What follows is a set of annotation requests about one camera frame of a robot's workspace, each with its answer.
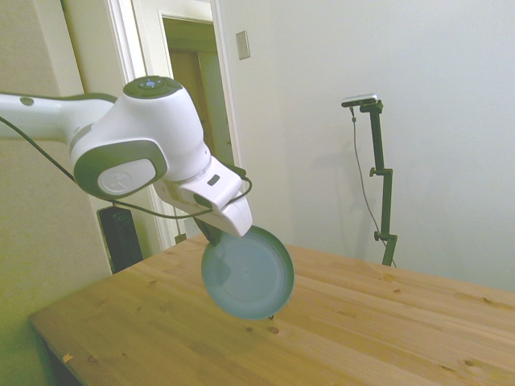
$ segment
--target black speaker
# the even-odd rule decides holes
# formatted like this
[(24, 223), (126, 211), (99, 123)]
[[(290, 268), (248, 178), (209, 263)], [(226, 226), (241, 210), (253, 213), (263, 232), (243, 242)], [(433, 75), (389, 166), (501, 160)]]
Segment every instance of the black speaker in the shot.
[(130, 210), (122, 207), (107, 207), (98, 211), (98, 218), (111, 255), (113, 273), (143, 260)]

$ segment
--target wall switch plate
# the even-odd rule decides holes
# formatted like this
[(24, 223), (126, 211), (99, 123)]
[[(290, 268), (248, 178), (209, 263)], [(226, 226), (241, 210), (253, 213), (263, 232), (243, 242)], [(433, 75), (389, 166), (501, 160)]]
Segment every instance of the wall switch plate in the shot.
[(238, 57), (240, 60), (250, 57), (249, 39), (247, 38), (247, 31), (238, 32), (236, 34), (236, 44), (238, 46)]

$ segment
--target white wall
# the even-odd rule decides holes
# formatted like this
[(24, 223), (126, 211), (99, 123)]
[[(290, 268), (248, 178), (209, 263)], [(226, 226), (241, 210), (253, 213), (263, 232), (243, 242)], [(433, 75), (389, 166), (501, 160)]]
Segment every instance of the white wall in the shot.
[[(515, 290), (515, 2), (218, 0), (255, 224), (381, 262), (340, 100), (376, 92), (400, 267)], [(235, 34), (251, 57), (239, 61)], [(358, 114), (365, 186), (368, 116)]]
[[(82, 93), (59, 0), (0, 2), (0, 91)], [(40, 145), (70, 170), (67, 146)], [(28, 316), (110, 274), (88, 196), (27, 142), (1, 140), (1, 385), (56, 384)]]

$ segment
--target wood grain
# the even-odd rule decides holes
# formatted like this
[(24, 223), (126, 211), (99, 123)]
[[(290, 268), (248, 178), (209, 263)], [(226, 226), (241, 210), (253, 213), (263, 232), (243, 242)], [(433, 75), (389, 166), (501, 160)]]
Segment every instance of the wood grain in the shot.
[(246, 321), (205, 291), (206, 244), (186, 240), (31, 321), (88, 385), (515, 385), (515, 294), (289, 246), (291, 300)]

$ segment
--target doorway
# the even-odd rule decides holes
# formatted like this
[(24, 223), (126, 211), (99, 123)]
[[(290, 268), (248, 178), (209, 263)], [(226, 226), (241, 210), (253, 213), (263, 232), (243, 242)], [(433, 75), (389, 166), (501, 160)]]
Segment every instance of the doorway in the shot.
[(193, 100), (211, 154), (234, 165), (212, 23), (163, 18), (173, 77)]

